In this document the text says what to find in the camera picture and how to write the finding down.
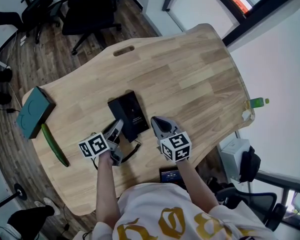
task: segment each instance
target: black office chair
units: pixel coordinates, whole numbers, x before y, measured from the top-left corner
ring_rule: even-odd
[[[21,0],[21,3],[26,2],[27,8],[23,11],[21,18],[16,12],[1,12],[0,11],[0,25],[13,25],[19,31],[26,32],[29,37],[29,32],[37,27],[35,34],[35,43],[39,43],[41,29],[44,23],[55,23],[60,26],[59,21],[54,18],[57,16],[57,11],[53,11],[50,5],[54,0]]]
[[[61,12],[59,16],[63,21],[62,34],[82,35],[80,40],[72,49],[72,55],[78,54],[77,48],[94,34],[102,49],[107,47],[106,41],[100,30],[116,27],[121,30],[121,24],[115,23],[114,12],[117,10],[119,0],[68,0],[69,10],[64,17]]]
[[[215,197],[229,209],[235,209],[243,201],[272,231],[277,229],[287,210],[281,203],[276,204],[275,193],[244,193],[235,187],[228,187],[218,191]]]

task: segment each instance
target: black box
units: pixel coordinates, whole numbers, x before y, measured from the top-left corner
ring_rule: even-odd
[[[134,91],[108,102],[108,106],[116,120],[123,120],[122,133],[130,143],[149,129]]]

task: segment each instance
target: white t-shirt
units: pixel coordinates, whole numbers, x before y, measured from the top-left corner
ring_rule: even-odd
[[[118,205],[121,218],[114,230],[98,222],[90,239],[276,239],[244,202],[233,210],[219,205],[207,214],[185,190],[171,183],[133,186],[121,195]]]

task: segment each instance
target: white shoe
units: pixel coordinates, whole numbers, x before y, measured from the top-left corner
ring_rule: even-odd
[[[36,207],[46,207],[42,202],[40,201],[34,201],[34,204]]]
[[[54,214],[53,214],[54,216],[61,214],[59,208],[55,205],[55,203],[51,199],[45,197],[43,201],[47,206],[51,206],[54,209]]]

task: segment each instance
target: teal box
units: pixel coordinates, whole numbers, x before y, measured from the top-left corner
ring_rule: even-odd
[[[35,139],[41,129],[41,125],[46,122],[55,107],[56,104],[47,96],[45,91],[36,86],[16,119],[16,123],[24,137]]]

